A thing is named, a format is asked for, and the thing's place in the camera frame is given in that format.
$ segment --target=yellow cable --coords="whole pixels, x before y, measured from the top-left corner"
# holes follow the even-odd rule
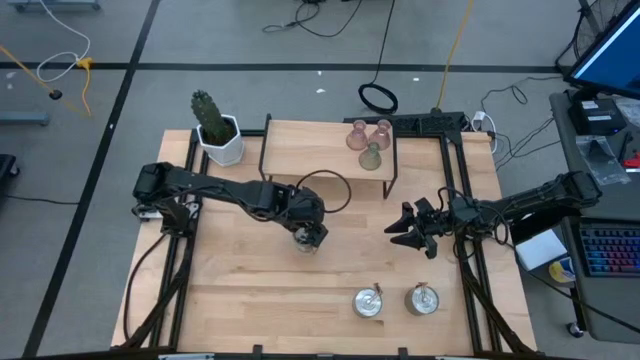
[[[49,85],[47,85],[45,82],[43,82],[42,80],[38,79],[37,76],[35,76],[31,70],[29,70],[29,68],[27,68],[20,60],[18,60],[15,56],[13,56],[13,54],[7,50],[7,48],[5,48],[4,46],[0,45],[0,51],[2,51],[5,55],[7,55],[7,57],[9,59],[11,59],[11,61],[13,61],[14,63],[18,64],[18,66],[20,66],[22,68],[22,70],[24,70],[24,72],[26,72],[33,80],[35,80],[38,84],[40,84],[40,86],[42,86],[43,88],[45,88],[49,94],[52,94],[55,90],[53,88],[51,88]],[[86,101],[84,100],[84,93],[86,92],[87,88],[89,87],[89,77],[87,78],[87,84],[85,85],[85,89],[82,92],[82,97],[83,97],[83,101],[85,102],[85,106],[87,107],[88,110],[88,115],[87,113],[85,113],[84,111],[76,108],[73,104],[71,104],[70,102],[66,101],[65,99],[60,99],[62,101],[62,103],[71,111],[76,112],[78,114],[81,114],[83,116],[91,116],[91,110],[89,109],[89,105],[87,105]]]
[[[16,59],[16,57],[13,56],[13,54],[9,50],[7,50],[4,46],[0,45],[0,51],[2,51],[5,55],[7,55],[7,57],[11,59],[11,61],[18,64],[18,66],[20,66],[22,70],[24,70],[27,74],[29,74],[29,76],[31,76],[33,80],[35,80],[38,84],[42,85],[43,88],[47,89],[49,93],[53,92],[53,89],[49,85],[45,84],[42,80],[38,79],[26,66],[24,66],[22,62],[20,62],[20,60]]]
[[[469,20],[469,15],[471,15],[471,9],[473,8],[473,0],[469,0],[469,4],[467,4],[467,11],[464,14],[464,18],[462,19],[462,23],[460,24],[460,28],[458,29],[458,35],[456,35],[456,41],[453,42],[453,46],[451,47],[451,52],[449,52],[449,58],[447,59],[447,65],[444,68],[444,74],[442,76],[442,85],[440,85],[440,96],[438,96],[438,102],[436,103],[436,109],[440,108],[440,103],[444,98],[444,92],[447,87],[447,75],[449,74],[449,67],[451,66],[451,59],[453,59],[453,53],[456,51],[456,47],[458,46],[458,42],[462,37],[462,31],[464,30],[465,25],[467,25],[467,21]]]
[[[85,109],[87,109],[87,113],[91,116],[91,108],[87,103],[87,90],[89,89],[89,84],[91,83],[91,70],[90,64],[93,62],[92,58],[84,58],[78,61],[77,65],[79,67],[84,68],[87,71],[87,82],[84,84],[84,89],[82,89],[82,103],[84,104]]]

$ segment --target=cable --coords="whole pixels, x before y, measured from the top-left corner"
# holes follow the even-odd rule
[[[87,109],[87,114],[91,116],[91,108],[87,103],[87,90],[89,90],[89,84],[91,84],[91,63],[93,62],[92,58],[84,58],[78,61],[78,66],[85,69],[87,72],[87,81],[84,84],[84,89],[82,89],[82,103],[84,104],[84,108]]]
[[[340,206],[337,209],[334,210],[326,210],[326,209],[322,209],[324,211],[325,214],[335,214],[339,211],[344,210],[344,208],[347,207],[347,205],[349,205],[349,203],[351,202],[351,185],[349,185],[349,182],[347,181],[347,179],[344,178],[344,176],[338,174],[335,171],[331,171],[331,170],[316,170],[313,172],[308,173],[307,175],[303,176],[298,183],[296,184],[296,189],[300,189],[300,184],[302,184],[303,181],[305,181],[307,178],[309,178],[310,176],[313,176],[315,174],[319,174],[319,173],[329,173],[329,174],[333,174],[337,177],[340,178],[340,180],[342,180],[344,182],[344,184],[347,186],[347,191],[348,191],[348,195],[347,195],[347,201],[345,201],[344,205]]]
[[[522,138],[520,141],[518,141],[515,145],[515,148],[517,148],[515,151],[513,151],[513,149],[511,148],[511,141],[509,141],[509,152],[507,154],[505,154],[500,160],[496,161],[496,164],[498,164],[498,167],[496,168],[496,171],[500,170],[503,166],[505,166],[506,164],[508,164],[512,159],[514,158],[520,158],[520,157],[525,157],[527,155],[533,154],[536,151],[545,149],[547,147],[553,146],[555,144],[558,144],[560,141],[554,141],[552,143],[543,145],[543,146],[539,146],[533,150],[528,151],[525,154],[518,154],[529,142],[531,142],[531,140],[533,140],[533,138],[540,134],[544,129],[546,129],[555,119],[554,118],[549,118],[549,120],[545,121],[540,127],[536,128],[535,130],[533,130],[532,132],[530,132],[529,134],[527,134],[524,138]],[[502,160],[504,160],[508,155],[511,155],[511,157],[509,159],[507,159],[505,162],[501,163],[500,162]]]
[[[553,284],[549,283],[545,279],[539,277],[538,275],[536,275],[534,273],[529,272],[527,269],[524,268],[522,263],[520,263],[520,257],[517,255],[517,253],[515,253],[515,251],[516,251],[515,247],[512,244],[509,244],[509,243],[507,243],[505,245],[508,246],[511,250],[514,251],[515,258],[516,258],[516,264],[518,264],[518,267],[520,267],[522,272],[526,273],[527,275],[529,275],[529,276],[533,277],[534,279],[540,281],[541,283],[545,284],[551,290],[553,290],[553,291],[557,292],[558,294],[564,296],[565,298],[571,300],[575,304],[578,304],[580,306],[586,307],[587,309],[595,312],[596,314],[604,317],[605,319],[611,320],[611,321],[615,322],[618,325],[624,326],[625,328],[627,328],[627,329],[629,329],[629,330],[631,330],[633,332],[640,333],[640,328],[638,328],[636,326],[633,326],[633,325],[631,325],[631,324],[629,324],[629,323],[627,323],[627,322],[625,322],[623,320],[620,320],[620,319],[618,319],[617,317],[615,317],[613,315],[609,315],[609,314],[605,313],[604,311],[599,310],[599,309],[597,309],[597,308],[585,303],[584,301],[581,301],[580,299],[577,299],[577,298],[575,298],[575,297],[573,297],[571,295],[565,294],[562,290],[558,289],[557,287],[555,287]]]
[[[346,23],[344,23],[344,25],[342,26],[342,28],[340,28],[340,30],[338,30],[338,32],[334,33],[334,34],[321,34],[318,32],[315,32],[311,29],[309,29],[308,27],[304,26],[304,22],[311,20],[311,19],[306,19],[305,21],[300,21],[300,19],[298,18],[300,10],[302,9],[302,7],[304,5],[307,5],[307,3],[303,2],[300,7],[298,7],[298,9],[296,10],[296,16],[295,16],[295,22],[298,26],[300,26],[302,29],[304,29],[305,31],[307,31],[308,33],[311,33],[313,35],[316,36],[320,36],[320,37],[324,37],[324,38],[332,38],[332,37],[336,37],[338,35],[340,35],[344,29],[347,28],[347,26],[349,25],[349,23],[351,22],[351,20],[353,20],[353,18],[356,16],[356,13],[358,12],[358,9],[360,9],[360,5],[362,5],[362,0],[358,0],[358,5],[356,6],[355,10],[353,10],[353,13],[351,14],[351,16],[349,17],[349,19],[347,20]],[[318,6],[318,12],[320,12],[320,5],[316,4],[316,6]]]
[[[9,199],[23,200],[23,201],[45,202],[45,203],[54,204],[54,205],[79,205],[80,204],[79,202],[72,202],[72,201],[57,201],[57,200],[50,200],[50,199],[30,198],[30,197],[7,195],[7,194],[3,194],[2,197],[6,197]]]
[[[542,149],[548,148],[548,147],[550,147],[550,146],[553,146],[553,145],[556,145],[556,144],[559,144],[559,143],[560,143],[560,140],[558,140],[558,141],[554,141],[554,142],[552,142],[552,143],[548,143],[548,144],[546,144],[546,145],[539,146],[539,147],[537,147],[537,148],[535,148],[535,149],[533,149],[533,150],[531,150],[531,151],[529,151],[529,152],[526,152],[526,153],[524,153],[524,154],[520,154],[520,155],[513,156],[513,157],[509,158],[509,160],[507,160],[504,164],[501,164],[500,166],[498,166],[498,167],[496,168],[496,171],[499,171],[499,170],[500,170],[500,168],[502,168],[503,166],[507,165],[507,164],[509,163],[509,161],[511,161],[511,159],[514,159],[514,158],[520,158],[520,157],[525,157],[525,156],[527,156],[527,155],[531,155],[531,154],[533,154],[533,153],[534,153],[534,152],[536,152],[536,151],[539,151],[539,150],[542,150]]]
[[[197,210],[195,210],[193,213],[191,213],[191,215],[189,215],[189,221],[192,221],[193,219],[196,218],[196,216],[200,213],[200,210],[202,209],[202,202],[200,202],[199,200],[192,200],[189,202],[186,202],[182,205],[189,205],[189,204],[193,204],[193,203],[198,203],[200,204],[200,206],[198,207]],[[131,285],[133,284],[133,279],[136,277],[136,274],[138,273],[138,270],[140,269],[140,266],[142,265],[142,262],[147,258],[147,256],[149,256],[149,254],[151,254],[153,252],[153,250],[155,250],[160,243],[162,243],[162,240],[164,240],[164,238],[167,236],[167,234],[162,234],[160,236],[160,238],[158,240],[156,240],[156,242],[154,242],[151,247],[149,247],[149,249],[147,249],[147,251],[145,251],[144,254],[142,254],[142,256],[140,257],[140,259],[138,259],[138,262],[136,263],[136,265],[133,267],[133,270],[131,270],[131,275],[129,275],[129,281],[127,282],[127,288],[125,291],[125,298],[124,298],[124,310],[122,313],[122,332],[124,333],[124,338],[129,341],[130,336],[129,336],[129,304],[131,302]]]
[[[537,77],[533,77],[533,76],[527,76],[524,79],[520,79],[516,82],[514,82],[513,84],[502,88],[502,89],[491,89],[489,91],[487,91],[487,93],[482,97],[482,99],[480,100],[480,108],[482,109],[482,111],[484,111],[485,113],[487,112],[487,109],[484,106],[484,101],[487,100],[487,98],[489,97],[489,95],[493,94],[493,93],[500,93],[500,92],[505,92],[507,90],[511,90],[511,94],[513,95],[513,97],[516,99],[517,102],[519,102],[521,105],[526,105],[529,103],[529,98],[527,98],[527,95],[522,91],[522,89],[519,88],[519,85],[522,85],[524,82],[528,81],[528,80],[534,80],[534,81],[546,81],[546,80],[552,80],[552,79],[562,79],[562,76],[548,76],[548,77],[542,77],[542,78],[537,78]]]
[[[502,136],[502,137],[506,138],[507,142],[508,142],[508,145],[509,145],[509,152],[507,154],[505,154],[502,158],[500,158],[500,160],[496,161],[496,163],[501,162],[502,160],[504,160],[509,155],[514,156],[514,152],[513,152],[514,148],[518,148],[522,144],[522,142],[525,141],[525,140],[526,140],[526,142],[524,144],[522,144],[522,145],[523,146],[526,145],[531,140],[531,138],[533,138],[534,136],[538,135],[540,133],[540,131],[546,129],[553,121],[554,121],[554,118],[552,118],[552,117],[547,119],[547,120],[545,120],[542,123],[542,125],[540,125],[539,127],[533,129],[527,135],[525,135],[522,139],[520,139],[513,148],[511,147],[511,140],[509,139],[509,137],[507,135],[496,133],[496,135],[499,135],[499,136]]]
[[[315,8],[315,12],[313,14],[307,15],[307,17],[301,19],[300,18],[300,12],[307,5],[313,6]],[[353,20],[353,18],[356,16],[356,13],[360,9],[360,5],[362,5],[362,0],[358,0],[358,5],[353,10],[353,13],[351,13],[351,16],[349,16],[349,19],[347,19],[347,22],[345,22],[345,24],[340,28],[340,30],[338,30],[336,33],[333,33],[333,34],[321,34],[319,32],[316,32],[316,31],[311,30],[308,27],[304,26],[305,22],[307,22],[307,21],[309,21],[311,19],[314,19],[320,13],[320,4],[318,2],[311,2],[309,0],[303,0],[302,4],[300,4],[300,6],[298,6],[298,8],[296,9],[296,14],[295,14],[295,17],[294,17],[294,21],[292,21],[292,22],[290,22],[288,24],[285,24],[285,25],[267,25],[267,26],[262,28],[262,32],[264,32],[264,33],[274,33],[274,32],[279,32],[279,31],[284,31],[284,30],[290,30],[290,29],[293,29],[293,28],[299,26],[304,31],[306,31],[308,33],[311,33],[313,35],[319,36],[319,37],[324,37],[324,38],[336,37],[336,36],[340,35],[344,31],[344,29],[347,28],[347,26],[349,25],[351,20]]]
[[[38,77],[33,72],[31,72],[31,70],[29,70],[29,68],[27,68],[20,60],[18,60],[7,48],[0,45],[0,51],[2,51],[5,55],[7,55],[9,59],[11,59],[11,61],[16,63],[22,70],[24,70],[24,72],[26,72],[27,75],[29,75],[35,82],[37,82],[40,86],[47,90],[47,92],[49,93],[49,97],[52,100],[61,100],[64,106],[66,106],[69,110],[83,116],[87,116],[84,111],[76,108],[73,104],[63,99],[62,92],[60,90],[53,89],[49,85],[45,84],[42,80],[38,79]]]
[[[447,76],[449,75],[449,67],[451,66],[451,60],[453,59],[453,54],[456,51],[456,47],[458,47],[458,42],[460,42],[460,38],[462,37],[462,31],[464,30],[464,27],[467,25],[467,21],[469,20],[469,16],[471,15],[471,9],[473,9],[473,0],[469,0],[469,3],[467,4],[467,11],[464,14],[464,18],[462,18],[462,23],[460,24],[460,28],[458,28],[458,34],[456,35],[456,40],[453,42],[453,46],[451,46],[451,51],[449,52],[449,57],[447,58],[447,65],[444,67],[444,73],[442,74],[442,84],[440,85],[440,96],[438,96],[436,109],[440,109],[440,103],[442,102],[442,99],[444,99],[444,93],[447,87]]]
[[[491,116],[489,116],[489,114],[485,113],[484,111],[476,111],[476,114],[473,117],[473,120],[468,121],[468,125],[471,127],[471,130],[473,130],[474,132],[478,132],[479,130],[482,129],[482,121],[484,121],[484,119],[487,118],[489,119],[489,122],[491,123],[491,128],[493,129],[493,133],[497,134],[498,133],[498,128],[496,127],[496,123],[493,121],[493,119],[491,118]],[[476,129],[476,127],[473,125],[473,123],[475,121],[480,121],[480,127]],[[493,148],[491,149],[491,153],[495,154],[496,151],[498,150],[498,141],[495,139],[495,137],[493,137]]]
[[[316,8],[316,12],[314,12],[312,15],[308,15],[306,18],[304,19],[297,19],[298,17],[298,12],[300,11],[300,8],[305,5],[305,4],[309,4],[309,5],[315,5]],[[313,18],[315,18],[316,16],[318,16],[318,13],[320,13],[320,4],[318,3],[308,3],[306,1],[303,0],[303,3],[300,5],[300,7],[298,7],[298,9],[296,10],[296,20],[292,21],[288,24],[285,25],[267,25],[265,27],[262,28],[262,32],[264,33],[274,33],[274,32],[278,32],[278,31],[284,31],[284,30],[290,30],[295,28],[296,26],[299,26],[300,24],[307,22]]]
[[[147,251],[145,251],[144,254],[142,254],[142,256],[140,257],[136,265],[133,267],[133,270],[131,270],[131,275],[129,275],[129,281],[127,282],[127,290],[125,291],[125,297],[124,297],[124,310],[122,313],[122,332],[124,333],[124,338],[127,341],[129,341],[130,339],[129,337],[129,303],[131,301],[131,285],[133,284],[133,279],[135,278],[136,273],[138,272],[138,269],[140,268],[140,265],[142,265],[142,262],[144,261],[144,259],[146,259],[147,256],[149,256],[149,254],[151,254],[153,250],[155,250],[158,247],[158,245],[160,245],[160,243],[162,242],[162,240],[164,240],[165,237],[167,237],[167,234],[162,234],[162,236],[160,236],[160,238],[156,240],[156,242],[154,242],[153,245],[151,245],[151,247]]]
[[[40,5],[42,5],[42,7],[44,8],[44,10],[47,12],[47,14],[49,14],[49,16],[51,17],[51,19],[53,19],[53,21],[57,22],[58,25],[62,26],[63,28],[71,31],[72,33],[84,38],[87,41],[87,48],[85,49],[84,53],[82,53],[82,56],[78,56],[78,54],[72,52],[72,51],[64,51],[61,53],[57,53],[49,58],[47,58],[46,60],[44,60],[43,62],[40,63],[40,65],[38,65],[38,67],[36,68],[36,74],[38,75],[38,79],[40,79],[42,82],[48,83],[48,82],[52,82],[52,81],[56,81],[58,79],[60,79],[61,77],[65,76],[74,66],[76,66],[76,64],[84,59],[85,56],[87,56],[87,54],[89,53],[89,49],[91,48],[91,39],[89,39],[89,37],[87,37],[85,34],[72,29],[70,26],[66,25],[65,23],[63,23],[62,21],[58,20],[57,17],[55,17],[55,15],[53,15],[53,13],[51,12],[51,10],[49,10],[49,8],[47,7],[47,5],[45,5],[43,0],[39,0],[40,1]],[[58,74],[58,76],[55,76],[51,79],[43,79],[42,76],[40,76],[40,69],[47,64],[48,62],[50,62],[51,60],[60,57],[62,55],[71,55],[75,58],[75,61],[69,65],[69,67],[64,70],[62,73]]]
[[[398,111],[398,97],[389,89],[382,87],[380,85],[375,84],[378,79],[378,74],[380,73],[380,65],[382,64],[382,55],[384,54],[384,47],[387,43],[387,35],[389,34],[389,24],[391,24],[391,16],[393,15],[393,9],[396,6],[396,0],[391,0],[391,8],[389,9],[389,16],[387,17],[387,25],[384,29],[384,37],[382,38],[382,47],[380,48],[380,55],[378,56],[378,65],[376,65],[376,74],[371,80],[370,83],[362,84],[358,88],[358,95],[360,96],[360,101],[362,101],[370,110],[375,111],[380,115],[391,115]],[[386,96],[389,100],[391,100],[392,105],[388,108],[374,105],[371,101],[369,101],[364,96],[365,89],[374,89],[379,91],[382,95]]]
[[[443,186],[441,188],[438,189],[438,191],[436,192],[436,194],[438,195],[438,199],[440,199],[440,209],[437,210],[439,213],[442,213],[442,209],[444,208],[444,200],[442,198],[442,191],[443,190],[448,190],[450,192],[452,192],[455,196],[460,196],[465,203],[467,204],[467,206],[474,208],[476,211],[479,212],[479,209],[488,209],[491,210],[493,212],[496,213],[496,217],[500,218],[500,222],[496,223],[496,225],[493,227],[493,238],[496,240],[496,242],[498,242],[498,244],[500,245],[505,245],[509,242],[509,223],[507,222],[507,220],[505,219],[503,213],[499,212],[498,210],[496,210],[495,208],[489,206],[489,205],[485,205],[485,204],[480,204],[476,201],[473,200],[469,200],[469,198],[467,196],[465,196],[462,192],[460,192],[459,190],[455,189],[455,188],[451,188],[448,186]],[[445,218],[441,218],[439,221],[447,221]],[[465,226],[468,225],[468,222],[462,223],[462,224],[453,224],[452,226],[452,230],[451,233],[446,233],[443,232],[443,235],[446,236],[453,236],[456,232],[458,232],[458,230],[464,228]],[[500,225],[503,225],[505,227],[505,238],[503,240],[499,240],[498,239],[498,228],[500,227]],[[481,242],[483,240],[483,238],[481,236],[475,236],[475,237],[467,237],[466,239],[460,238],[460,237],[456,237],[455,241],[453,242],[453,255],[456,257],[456,259],[459,259],[463,262],[468,261],[474,254],[475,254],[475,249],[473,251],[471,251],[471,253],[467,254],[464,258],[460,257],[457,248],[458,245],[460,244],[460,242],[464,242],[465,240],[469,240],[471,242],[477,243],[477,242]]]

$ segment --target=desk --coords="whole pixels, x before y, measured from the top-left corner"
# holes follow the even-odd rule
[[[570,171],[589,171],[582,160],[580,151],[576,146],[576,131],[569,118],[568,110],[571,103],[564,93],[553,94],[549,97],[551,108],[556,119],[558,134],[565,159]],[[629,124],[618,134],[608,137],[609,145],[614,154],[620,151],[624,134],[633,131],[634,141],[627,146],[627,156],[632,149],[640,149],[640,130]],[[629,174],[632,182],[629,184],[611,184],[601,186],[603,196],[600,202],[588,209],[582,210],[586,217],[600,219],[618,219],[628,221],[640,221],[640,174]],[[569,254],[576,258],[577,249],[572,241],[569,230],[569,220],[562,223],[562,233]],[[581,261],[573,262],[576,270],[576,285],[579,297],[591,306],[594,306],[608,314],[624,319],[631,324],[640,324],[640,311],[638,299],[640,299],[640,279],[621,278],[593,278],[585,276],[585,269]],[[640,335],[633,333],[610,320],[607,320],[587,309],[584,309],[587,329],[591,336],[597,340],[640,343]]]
[[[184,130],[165,132],[158,160],[183,164],[189,135]],[[500,198],[489,138],[482,133],[463,138],[474,195]],[[235,181],[259,179],[262,137],[244,140],[241,164],[210,164],[208,174]],[[425,196],[437,204],[436,190],[445,184],[438,140],[398,139],[397,150],[399,176],[389,198],[381,199],[376,181],[351,180],[351,204],[325,217],[329,235],[315,255],[298,252],[279,225],[255,222],[235,205],[205,200],[178,351],[247,353],[262,344],[265,353],[397,354],[398,347],[407,347],[412,355],[472,354],[452,239],[439,239],[438,257],[427,260],[421,251],[391,244],[382,232],[400,217],[402,201]],[[453,156],[452,163],[459,182]],[[296,179],[277,176],[274,181]],[[318,192],[327,208],[344,202],[340,180],[307,181],[305,186]],[[141,226],[132,265],[158,238],[159,227],[159,221]],[[494,303],[523,342],[535,348],[513,252],[495,242],[485,244]],[[131,330],[156,301],[166,249],[165,240],[140,267],[132,289]],[[403,296],[418,281],[429,282],[440,296],[434,314],[414,317],[404,309]],[[361,319],[351,310],[352,297],[374,282],[384,291],[384,308],[373,319]],[[483,347],[489,349],[486,317],[477,308]],[[170,306],[167,319],[172,312]],[[161,345],[169,326],[165,321]],[[123,340],[121,309],[112,343]]]

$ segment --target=small glass cup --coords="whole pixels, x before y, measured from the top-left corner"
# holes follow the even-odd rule
[[[380,150],[385,150],[391,145],[391,136],[389,135],[389,129],[391,129],[391,123],[389,120],[378,121],[378,128],[369,136],[369,143],[377,143],[380,145]]]
[[[380,145],[378,143],[369,143],[367,150],[363,151],[358,157],[360,166],[365,170],[375,170],[382,164],[380,157]]]
[[[351,150],[362,150],[367,147],[369,140],[367,140],[367,134],[364,133],[364,129],[367,128],[367,123],[364,120],[356,120],[353,122],[353,130],[347,135],[347,146]]]

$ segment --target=cactus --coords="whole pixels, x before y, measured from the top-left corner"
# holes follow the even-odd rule
[[[193,93],[191,109],[202,125],[202,136],[208,144],[223,146],[236,135],[235,128],[222,118],[218,107],[206,91],[198,90]]]

